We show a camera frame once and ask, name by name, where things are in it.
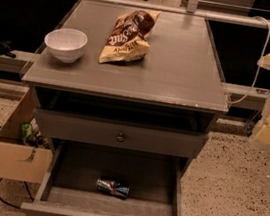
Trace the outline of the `blue silver redbull can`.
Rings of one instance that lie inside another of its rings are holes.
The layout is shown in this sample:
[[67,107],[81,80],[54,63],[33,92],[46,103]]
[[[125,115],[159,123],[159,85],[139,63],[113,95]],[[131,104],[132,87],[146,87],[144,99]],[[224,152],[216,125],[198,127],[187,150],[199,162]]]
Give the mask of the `blue silver redbull can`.
[[130,188],[125,182],[113,180],[112,178],[100,177],[97,180],[96,187],[99,191],[117,196],[118,198],[128,198]]

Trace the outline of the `green snack packet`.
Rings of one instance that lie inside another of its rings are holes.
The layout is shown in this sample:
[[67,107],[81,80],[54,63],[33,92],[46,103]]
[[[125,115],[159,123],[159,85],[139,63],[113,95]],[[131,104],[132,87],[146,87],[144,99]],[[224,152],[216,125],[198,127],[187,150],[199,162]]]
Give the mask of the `green snack packet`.
[[25,122],[21,124],[21,135],[24,141],[31,141],[34,137],[32,124]]

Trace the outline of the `closed grey top drawer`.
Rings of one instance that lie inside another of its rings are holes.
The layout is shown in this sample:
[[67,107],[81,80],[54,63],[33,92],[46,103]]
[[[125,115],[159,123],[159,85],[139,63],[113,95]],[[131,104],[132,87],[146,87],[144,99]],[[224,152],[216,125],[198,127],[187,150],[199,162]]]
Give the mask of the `closed grey top drawer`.
[[[196,158],[208,139],[204,134],[137,127],[44,109],[35,108],[33,113],[40,131],[50,138],[128,150]],[[116,140],[119,133],[125,136],[124,142]]]

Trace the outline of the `brown yellow chip bag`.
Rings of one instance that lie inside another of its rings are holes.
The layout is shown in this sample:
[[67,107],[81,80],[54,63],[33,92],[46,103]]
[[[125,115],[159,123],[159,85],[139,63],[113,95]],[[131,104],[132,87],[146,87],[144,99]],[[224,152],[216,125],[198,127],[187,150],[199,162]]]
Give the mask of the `brown yellow chip bag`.
[[159,11],[146,10],[120,15],[98,62],[131,62],[145,57],[150,50],[147,38],[159,16]]

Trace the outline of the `grey wooden drawer cabinet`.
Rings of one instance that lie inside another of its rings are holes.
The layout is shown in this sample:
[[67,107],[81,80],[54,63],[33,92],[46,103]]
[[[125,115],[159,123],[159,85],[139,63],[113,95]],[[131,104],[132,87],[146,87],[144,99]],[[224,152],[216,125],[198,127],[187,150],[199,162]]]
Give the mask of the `grey wooden drawer cabinet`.
[[[101,50],[125,9],[92,1],[75,8],[67,26],[86,33],[86,52],[68,65],[48,53],[40,55],[23,77],[32,88],[35,108],[208,136],[227,103],[206,21],[164,12],[143,60],[101,64]],[[181,178],[193,158],[169,157],[180,160]]]

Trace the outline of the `open grey middle drawer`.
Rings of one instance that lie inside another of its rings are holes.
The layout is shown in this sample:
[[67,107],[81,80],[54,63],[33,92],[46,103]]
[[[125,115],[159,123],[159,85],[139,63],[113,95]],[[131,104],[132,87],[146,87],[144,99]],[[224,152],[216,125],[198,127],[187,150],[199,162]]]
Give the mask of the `open grey middle drawer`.
[[[180,160],[167,155],[65,141],[54,153],[27,216],[182,216]],[[129,185],[128,198],[97,189],[98,178]]]

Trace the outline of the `cardboard box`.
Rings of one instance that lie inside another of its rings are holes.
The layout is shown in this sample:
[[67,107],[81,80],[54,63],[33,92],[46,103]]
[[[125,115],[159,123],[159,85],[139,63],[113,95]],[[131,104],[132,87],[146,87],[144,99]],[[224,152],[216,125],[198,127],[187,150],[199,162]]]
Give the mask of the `cardboard box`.
[[34,117],[31,97],[28,90],[0,129],[0,178],[40,184],[53,154],[47,148],[34,148],[22,141],[20,124]]

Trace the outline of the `round metal drawer knob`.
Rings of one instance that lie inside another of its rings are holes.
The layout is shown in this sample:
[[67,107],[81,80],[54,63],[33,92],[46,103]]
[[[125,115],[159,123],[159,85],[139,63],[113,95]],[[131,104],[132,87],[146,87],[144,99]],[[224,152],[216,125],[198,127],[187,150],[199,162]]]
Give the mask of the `round metal drawer knob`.
[[116,137],[116,140],[118,142],[124,142],[125,136],[123,135],[123,133],[119,133],[118,136]]

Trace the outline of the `white ceramic bowl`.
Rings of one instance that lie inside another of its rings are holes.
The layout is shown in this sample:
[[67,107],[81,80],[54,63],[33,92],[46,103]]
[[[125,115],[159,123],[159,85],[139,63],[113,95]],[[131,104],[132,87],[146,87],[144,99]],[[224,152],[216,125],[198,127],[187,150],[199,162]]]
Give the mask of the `white ceramic bowl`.
[[47,50],[61,62],[72,63],[85,53],[88,37],[82,31],[70,28],[54,30],[44,37]]

